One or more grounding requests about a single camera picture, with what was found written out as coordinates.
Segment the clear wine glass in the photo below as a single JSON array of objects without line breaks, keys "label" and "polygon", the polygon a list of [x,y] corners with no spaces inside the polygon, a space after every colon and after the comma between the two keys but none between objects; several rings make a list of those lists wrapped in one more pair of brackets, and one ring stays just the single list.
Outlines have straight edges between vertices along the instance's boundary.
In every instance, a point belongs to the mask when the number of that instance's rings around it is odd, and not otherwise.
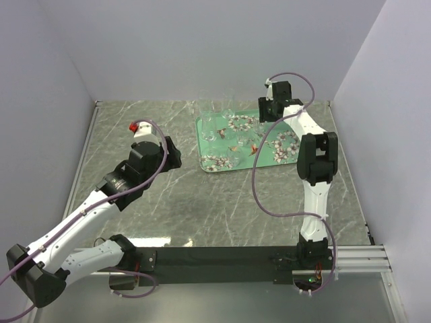
[{"label": "clear wine glass", "polygon": [[209,159],[215,159],[218,155],[215,141],[217,139],[216,119],[213,112],[208,112],[202,117],[202,138],[206,142],[206,148],[203,150],[205,156]]}]

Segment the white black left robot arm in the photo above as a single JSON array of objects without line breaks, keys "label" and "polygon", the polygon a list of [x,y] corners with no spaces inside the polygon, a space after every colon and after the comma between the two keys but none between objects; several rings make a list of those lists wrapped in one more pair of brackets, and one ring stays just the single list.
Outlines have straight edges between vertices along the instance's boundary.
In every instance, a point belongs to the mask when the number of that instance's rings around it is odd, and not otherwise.
[{"label": "white black left robot arm", "polygon": [[33,306],[43,308],[95,271],[115,266],[129,270],[136,248],[122,235],[83,252],[75,253],[75,247],[139,199],[158,174],[181,166],[181,153],[169,136],[159,141],[146,135],[134,142],[129,157],[103,177],[79,208],[35,242],[15,244],[7,251],[8,276]]}]

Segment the tall clear champagne flute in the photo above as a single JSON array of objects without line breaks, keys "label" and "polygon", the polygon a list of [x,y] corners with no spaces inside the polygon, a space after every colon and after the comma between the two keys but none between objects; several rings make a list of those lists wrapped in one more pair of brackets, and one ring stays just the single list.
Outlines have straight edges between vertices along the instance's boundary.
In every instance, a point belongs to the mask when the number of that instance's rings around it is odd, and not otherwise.
[{"label": "tall clear champagne flute", "polygon": [[213,101],[209,97],[207,90],[200,90],[198,93],[197,107],[202,124],[216,125],[216,116]]}]

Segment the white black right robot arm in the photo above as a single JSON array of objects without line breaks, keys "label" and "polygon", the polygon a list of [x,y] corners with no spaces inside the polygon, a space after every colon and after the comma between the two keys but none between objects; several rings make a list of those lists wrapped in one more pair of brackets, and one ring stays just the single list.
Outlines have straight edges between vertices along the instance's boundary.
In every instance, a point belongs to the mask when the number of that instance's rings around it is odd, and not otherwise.
[{"label": "white black right robot arm", "polygon": [[258,99],[261,122],[285,122],[299,138],[297,173],[304,187],[303,222],[296,254],[277,256],[298,270],[335,267],[336,252],[329,248],[333,234],[327,223],[327,200],[338,170],[338,137],[326,131],[306,111],[305,105],[292,97],[288,81],[265,81],[267,95]]}]

